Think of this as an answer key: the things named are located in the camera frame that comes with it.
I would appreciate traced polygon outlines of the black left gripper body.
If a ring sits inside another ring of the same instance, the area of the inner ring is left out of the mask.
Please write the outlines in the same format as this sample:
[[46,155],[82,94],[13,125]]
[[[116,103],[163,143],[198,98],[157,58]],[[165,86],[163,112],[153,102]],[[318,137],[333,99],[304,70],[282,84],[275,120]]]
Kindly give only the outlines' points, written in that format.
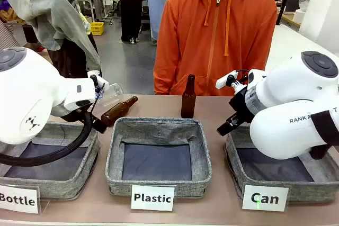
[[64,106],[61,105],[57,105],[55,107],[52,108],[52,116],[55,117],[60,117],[63,120],[65,120],[66,122],[77,122],[80,121],[82,123],[84,123],[85,120],[85,113],[88,112],[89,115],[91,116],[91,122],[93,123],[93,114],[91,112],[88,111],[88,109],[91,107],[92,105],[85,105],[82,106],[76,110],[70,111],[67,110]]

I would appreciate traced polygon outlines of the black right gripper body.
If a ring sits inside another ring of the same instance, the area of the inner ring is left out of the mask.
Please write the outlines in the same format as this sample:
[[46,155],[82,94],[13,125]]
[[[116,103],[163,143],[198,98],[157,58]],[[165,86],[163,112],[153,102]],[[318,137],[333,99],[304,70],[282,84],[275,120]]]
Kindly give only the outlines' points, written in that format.
[[254,118],[254,114],[248,109],[245,103],[245,95],[247,88],[243,88],[229,101],[229,105],[235,111],[234,114],[238,114],[242,118],[243,123],[251,123]]

